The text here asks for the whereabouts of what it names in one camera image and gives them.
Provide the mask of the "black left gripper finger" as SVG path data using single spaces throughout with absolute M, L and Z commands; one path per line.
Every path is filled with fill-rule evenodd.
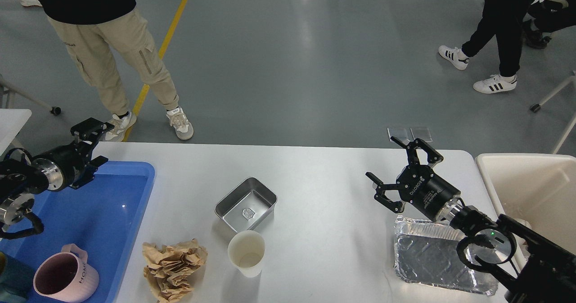
M 93 176 L 95 172 L 99 169 L 100 166 L 106 164 L 108 162 L 108 158 L 102 155 L 93 158 L 91 161 L 88 162 L 88 174 Z
M 70 133 L 73 137 L 70 145 L 79 147 L 80 143 L 86 143 L 96 147 L 101 137 L 113 128 L 114 125 L 109 122 L 99 121 L 93 117 L 87 118 L 70 128 Z

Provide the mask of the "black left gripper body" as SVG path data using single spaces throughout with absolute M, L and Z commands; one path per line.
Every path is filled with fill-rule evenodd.
M 33 157 L 31 165 L 47 178 L 46 190 L 60 191 L 66 187 L 77 190 L 95 179 L 94 148 L 95 144 L 58 146 Z

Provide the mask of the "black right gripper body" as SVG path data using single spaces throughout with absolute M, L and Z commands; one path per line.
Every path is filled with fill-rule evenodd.
M 445 204 L 461 194 L 459 189 L 436 175 L 428 165 L 406 166 L 397 182 L 401 200 L 411 203 L 434 222 L 444 219 L 439 214 Z

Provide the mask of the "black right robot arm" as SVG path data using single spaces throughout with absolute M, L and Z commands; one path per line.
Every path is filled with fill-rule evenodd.
M 459 260 L 492 275 L 507 289 L 508 303 L 567 303 L 576 294 L 575 255 L 521 225 L 504 213 L 496 221 L 473 205 L 460 190 L 434 172 L 444 157 L 420 138 L 391 136 L 405 149 L 407 166 L 392 184 L 372 172 L 374 199 L 393 213 L 411 204 L 431 222 L 446 222 L 463 233 L 456 246 Z

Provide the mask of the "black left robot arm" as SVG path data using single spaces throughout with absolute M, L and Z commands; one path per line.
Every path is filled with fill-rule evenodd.
M 45 230 L 33 212 L 35 195 L 74 190 L 92 182 L 108 158 L 92 157 L 102 136 L 114 128 L 90 117 L 70 129 L 73 141 L 32 157 L 24 148 L 10 149 L 1 161 L 1 238 L 22 239 Z

